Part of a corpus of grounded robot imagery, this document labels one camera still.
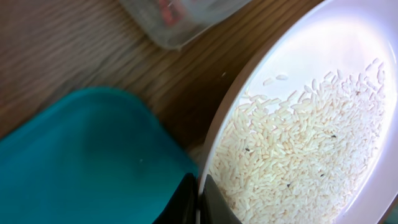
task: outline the white plate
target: white plate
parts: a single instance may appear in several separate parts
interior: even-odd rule
[[[386,71],[386,118],[380,153],[374,157],[368,178],[353,201],[341,212],[338,223],[377,223],[398,193],[397,60],[398,1],[331,0],[311,10],[296,23],[268,52],[265,47],[235,79],[220,104],[210,126],[201,161],[203,192],[208,167],[232,109],[244,100],[242,94],[263,94],[282,100],[294,90],[336,69],[344,76],[366,72],[377,82],[377,65],[365,68],[375,58],[384,62]],[[263,81],[272,74],[286,74],[289,80],[264,88]]]

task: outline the transparent container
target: transparent container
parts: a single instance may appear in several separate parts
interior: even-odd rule
[[[148,36],[165,49],[179,49],[250,0],[120,0]]]

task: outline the table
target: table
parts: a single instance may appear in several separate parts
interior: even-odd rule
[[[253,0],[181,51],[153,44],[117,1],[2,1],[0,137],[72,91],[113,86],[191,148],[248,60],[320,1]]]

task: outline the pile of rice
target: pile of rice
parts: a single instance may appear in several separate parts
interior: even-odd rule
[[[243,95],[250,103],[235,108],[210,166],[243,223],[335,221],[378,151],[384,71],[378,59],[373,64],[377,83],[363,74],[344,79],[337,70],[283,102]]]

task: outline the blue-green tray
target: blue-green tray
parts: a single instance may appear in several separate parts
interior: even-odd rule
[[[0,223],[152,223],[187,172],[140,100],[77,91],[0,141]]]

